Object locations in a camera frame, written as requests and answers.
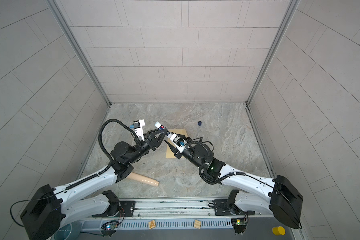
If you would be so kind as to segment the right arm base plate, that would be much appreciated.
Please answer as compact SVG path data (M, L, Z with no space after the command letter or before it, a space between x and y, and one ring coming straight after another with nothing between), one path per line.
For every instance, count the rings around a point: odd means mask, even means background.
M234 205L229 206L226 199L217 199L208 206L214 209L216 216L254 216L255 211L243 211Z

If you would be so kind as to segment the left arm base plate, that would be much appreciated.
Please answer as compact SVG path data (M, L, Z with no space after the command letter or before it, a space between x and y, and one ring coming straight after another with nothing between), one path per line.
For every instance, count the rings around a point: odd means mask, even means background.
M92 215L92 218L123 218L132 217L135 210L135 201L121 201L111 203L108 208L98 215Z

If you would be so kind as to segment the blue glue stick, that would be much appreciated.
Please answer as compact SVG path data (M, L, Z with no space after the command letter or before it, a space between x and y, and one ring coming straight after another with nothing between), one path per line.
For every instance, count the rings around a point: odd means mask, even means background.
M164 127L160 122L156 122L155 123L155 127L162 131L162 133L164 133L166 135L167 138L170 138L173 134L166 128Z

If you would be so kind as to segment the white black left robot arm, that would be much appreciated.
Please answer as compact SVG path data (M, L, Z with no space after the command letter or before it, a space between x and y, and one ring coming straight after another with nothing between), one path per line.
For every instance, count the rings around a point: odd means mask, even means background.
M61 227L91 215L105 213L114 196L103 194L86 199L86 196L125 179L134 169L132 163L158 148L171 136L168 129L160 127L138 139L135 146L119 142L110 153L110 163L93 174L74 182L52 188L40 187L24 211L21 221L31 240L46 240Z

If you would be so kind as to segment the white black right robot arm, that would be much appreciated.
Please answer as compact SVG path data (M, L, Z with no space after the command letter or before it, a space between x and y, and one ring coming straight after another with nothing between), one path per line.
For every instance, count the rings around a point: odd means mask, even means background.
M275 179L259 177L240 171L214 157L213 151L203 142L184 135L168 134L166 142L174 155L186 158L196 167L200 178L209 185L222 184L236 187L259 197L265 207L282 224L300 229L303 196L284 176Z

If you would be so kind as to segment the yellow paper envelope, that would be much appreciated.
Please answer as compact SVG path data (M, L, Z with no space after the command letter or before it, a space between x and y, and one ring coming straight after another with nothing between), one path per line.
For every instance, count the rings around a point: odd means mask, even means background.
M185 136L184 139L186 139L186 138L188 137L188 134L187 134L187 132L186 132L185 129L172 129L172 130L169 130L169 131L170 131L172 134L184 135L184 136ZM167 141L170 143L171 146L173 146L176 150L178 150L178 145L177 145L177 144L173 143L173 141L170 140L169 138L167 138ZM178 157L180 157L180 159L183 158L183 156L180 155L180 152L178 152L178 153L175 154L175 153L171 150L170 146L167 145L166 158L167 158L167 159L175 159L175 158L179 159Z

